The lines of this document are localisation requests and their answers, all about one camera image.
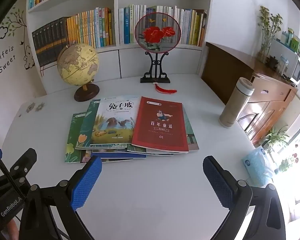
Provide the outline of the green yellow flower book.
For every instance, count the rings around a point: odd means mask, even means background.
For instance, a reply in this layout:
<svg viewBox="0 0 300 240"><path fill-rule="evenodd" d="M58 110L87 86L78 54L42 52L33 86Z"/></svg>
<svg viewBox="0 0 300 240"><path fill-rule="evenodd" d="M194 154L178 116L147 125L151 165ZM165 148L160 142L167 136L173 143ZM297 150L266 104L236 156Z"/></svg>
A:
<svg viewBox="0 0 300 240"><path fill-rule="evenodd" d="M72 116L68 139L66 143L65 163L82 163L85 164L90 159L89 154L85 150L76 149L77 140L85 112L75 113Z"/></svg>

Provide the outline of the dark green insect book 01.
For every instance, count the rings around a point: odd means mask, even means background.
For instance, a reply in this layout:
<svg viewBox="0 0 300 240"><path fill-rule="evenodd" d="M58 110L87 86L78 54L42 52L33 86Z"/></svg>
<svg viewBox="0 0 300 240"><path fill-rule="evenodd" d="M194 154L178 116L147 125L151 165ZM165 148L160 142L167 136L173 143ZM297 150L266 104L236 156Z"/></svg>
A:
<svg viewBox="0 0 300 240"><path fill-rule="evenodd" d="M79 136L76 143L76 149L83 150L89 149L91 143L91 136L94 129L95 118L97 115L97 110L100 105L100 99L91 100L85 117L83 118L83 122L81 128L79 130Z"/></svg>

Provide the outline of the Tang poetry blue book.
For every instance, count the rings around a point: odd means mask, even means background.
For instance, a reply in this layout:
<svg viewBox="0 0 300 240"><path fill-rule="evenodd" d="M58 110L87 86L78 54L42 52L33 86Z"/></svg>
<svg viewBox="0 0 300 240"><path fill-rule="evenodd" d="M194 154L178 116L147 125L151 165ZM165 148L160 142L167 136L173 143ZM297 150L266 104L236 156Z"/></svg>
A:
<svg viewBox="0 0 300 240"><path fill-rule="evenodd" d="M187 144L189 147L189 151L197 151L199 150L199 146L184 107L183 107L183 116L184 116L185 131L187 135Z"/></svg>

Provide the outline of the white rabbit cover book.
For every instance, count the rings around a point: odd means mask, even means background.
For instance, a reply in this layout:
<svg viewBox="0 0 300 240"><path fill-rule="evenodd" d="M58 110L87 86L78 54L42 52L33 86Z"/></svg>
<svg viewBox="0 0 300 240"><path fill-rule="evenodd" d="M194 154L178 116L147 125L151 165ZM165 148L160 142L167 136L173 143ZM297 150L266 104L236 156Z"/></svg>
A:
<svg viewBox="0 0 300 240"><path fill-rule="evenodd" d="M130 144L140 97L122 95L100 101L91 134L92 144Z"/></svg>

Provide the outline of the red fairy tale book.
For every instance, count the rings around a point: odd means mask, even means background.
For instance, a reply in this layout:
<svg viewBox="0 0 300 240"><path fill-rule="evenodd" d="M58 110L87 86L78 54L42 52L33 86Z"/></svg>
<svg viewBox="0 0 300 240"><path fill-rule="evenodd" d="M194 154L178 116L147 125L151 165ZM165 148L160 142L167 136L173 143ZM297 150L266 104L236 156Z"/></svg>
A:
<svg viewBox="0 0 300 240"><path fill-rule="evenodd" d="M158 151L189 151L183 105L141 97L132 145Z"/></svg>

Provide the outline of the blue tissue pack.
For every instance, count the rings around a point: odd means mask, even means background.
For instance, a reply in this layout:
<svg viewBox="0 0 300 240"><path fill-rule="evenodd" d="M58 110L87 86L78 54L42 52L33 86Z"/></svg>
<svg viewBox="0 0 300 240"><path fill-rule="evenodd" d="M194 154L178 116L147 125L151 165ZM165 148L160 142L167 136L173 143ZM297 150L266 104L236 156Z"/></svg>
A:
<svg viewBox="0 0 300 240"><path fill-rule="evenodd" d="M242 158L243 165L249 173L249 182L255 187L264 187L272 183L275 166L269 154L258 146Z"/></svg>

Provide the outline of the green potted plant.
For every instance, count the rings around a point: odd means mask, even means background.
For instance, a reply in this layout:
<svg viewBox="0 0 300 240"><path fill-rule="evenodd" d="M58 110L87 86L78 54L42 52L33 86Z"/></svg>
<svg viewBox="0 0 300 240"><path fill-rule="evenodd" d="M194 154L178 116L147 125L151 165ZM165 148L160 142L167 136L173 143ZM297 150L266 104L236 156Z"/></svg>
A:
<svg viewBox="0 0 300 240"><path fill-rule="evenodd" d="M265 151L271 150L275 145L287 145L287 140L289 136L286 134L287 126L281 127L279 130L276 130L275 127L272 127L268 133L261 140L262 148Z"/></svg>

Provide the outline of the beige thermos bottle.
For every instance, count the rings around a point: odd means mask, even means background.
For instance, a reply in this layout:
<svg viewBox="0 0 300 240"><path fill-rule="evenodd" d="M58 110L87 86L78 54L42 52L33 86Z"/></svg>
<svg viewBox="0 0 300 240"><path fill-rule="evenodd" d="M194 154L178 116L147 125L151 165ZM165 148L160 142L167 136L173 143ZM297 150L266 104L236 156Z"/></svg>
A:
<svg viewBox="0 0 300 240"><path fill-rule="evenodd" d="M224 127L230 128L235 123L254 90L254 85L248 79L244 77L238 79L230 99L219 117L219 122Z"/></svg>

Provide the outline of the red tassel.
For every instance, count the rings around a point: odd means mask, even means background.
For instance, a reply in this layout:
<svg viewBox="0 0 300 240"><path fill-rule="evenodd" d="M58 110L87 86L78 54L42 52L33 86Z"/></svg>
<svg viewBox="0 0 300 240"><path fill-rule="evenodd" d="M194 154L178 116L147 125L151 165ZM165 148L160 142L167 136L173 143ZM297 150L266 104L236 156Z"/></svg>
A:
<svg viewBox="0 0 300 240"><path fill-rule="evenodd" d="M161 94L175 94L177 92L176 89L164 89L160 87L157 82L154 82L153 85L155 87L155 90Z"/></svg>

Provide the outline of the yellow desk globe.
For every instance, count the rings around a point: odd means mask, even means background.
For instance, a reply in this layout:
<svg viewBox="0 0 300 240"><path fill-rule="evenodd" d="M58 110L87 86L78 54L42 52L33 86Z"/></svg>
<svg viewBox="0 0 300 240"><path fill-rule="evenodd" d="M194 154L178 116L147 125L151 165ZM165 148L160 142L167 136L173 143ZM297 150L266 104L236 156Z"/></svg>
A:
<svg viewBox="0 0 300 240"><path fill-rule="evenodd" d="M99 93L100 88L93 84L98 68L96 49L84 43L67 45L57 58L57 69L62 80L78 87L74 94L78 102L88 101Z"/></svg>

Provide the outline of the yellow orange book row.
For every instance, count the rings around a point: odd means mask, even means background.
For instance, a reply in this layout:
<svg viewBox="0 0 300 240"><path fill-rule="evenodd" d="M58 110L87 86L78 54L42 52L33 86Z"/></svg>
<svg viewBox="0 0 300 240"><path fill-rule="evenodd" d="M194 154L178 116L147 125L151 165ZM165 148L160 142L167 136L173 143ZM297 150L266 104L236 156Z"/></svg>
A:
<svg viewBox="0 0 300 240"><path fill-rule="evenodd" d="M70 44L84 43L94 48L115 45L114 14L108 7L96 7L66 18Z"/></svg>

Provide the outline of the white blue book row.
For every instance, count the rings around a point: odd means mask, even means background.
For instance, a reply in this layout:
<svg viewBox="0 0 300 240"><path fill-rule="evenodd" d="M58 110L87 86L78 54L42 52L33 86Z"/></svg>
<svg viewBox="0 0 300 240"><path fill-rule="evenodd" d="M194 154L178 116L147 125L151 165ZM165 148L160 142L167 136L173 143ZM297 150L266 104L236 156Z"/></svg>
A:
<svg viewBox="0 0 300 240"><path fill-rule="evenodd" d="M149 50L160 51L164 43L201 47L207 10L130 4L119 9L118 17L121 44L139 43Z"/></svg>

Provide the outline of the embroidered round fan on stand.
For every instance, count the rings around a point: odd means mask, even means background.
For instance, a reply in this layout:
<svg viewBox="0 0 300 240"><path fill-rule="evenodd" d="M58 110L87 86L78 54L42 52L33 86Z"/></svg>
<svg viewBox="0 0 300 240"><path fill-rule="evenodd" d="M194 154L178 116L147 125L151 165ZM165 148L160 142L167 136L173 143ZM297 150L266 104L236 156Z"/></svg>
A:
<svg viewBox="0 0 300 240"><path fill-rule="evenodd" d="M151 59L149 71L144 73L140 82L170 83L167 73L162 70L162 61L181 39L179 23L163 12L151 12L138 21L135 38Z"/></svg>

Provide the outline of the glass vase with dried flowers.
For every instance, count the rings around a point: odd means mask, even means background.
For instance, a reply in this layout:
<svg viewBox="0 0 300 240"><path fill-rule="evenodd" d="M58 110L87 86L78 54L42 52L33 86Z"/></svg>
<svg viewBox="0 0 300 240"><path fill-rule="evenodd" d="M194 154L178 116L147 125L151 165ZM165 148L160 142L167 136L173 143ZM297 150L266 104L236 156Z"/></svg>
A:
<svg viewBox="0 0 300 240"><path fill-rule="evenodd" d="M272 14L268 8L260 6L259 9L259 22L258 26L262 29L262 42L261 49L258 52L258 59L265 63L268 57L270 46L275 34L281 31L281 25L283 23L283 18L280 14Z"/></svg>

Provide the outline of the white bookshelf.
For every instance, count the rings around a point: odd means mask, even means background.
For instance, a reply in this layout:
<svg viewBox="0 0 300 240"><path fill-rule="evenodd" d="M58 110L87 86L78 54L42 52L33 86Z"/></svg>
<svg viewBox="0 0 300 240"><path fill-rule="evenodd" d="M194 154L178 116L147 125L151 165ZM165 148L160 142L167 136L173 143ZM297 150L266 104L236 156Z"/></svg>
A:
<svg viewBox="0 0 300 240"><path fill-rule="evenodd" d="M212 0L26 0L27 31L39 77L48 94L69 88L58 73L57 56L67 45L96 48L95 81L142 76L158 59L160 72L198 74ZM136 34L150 26L178 25L181 33L162 39L168 55L147 55Z"/></svg>

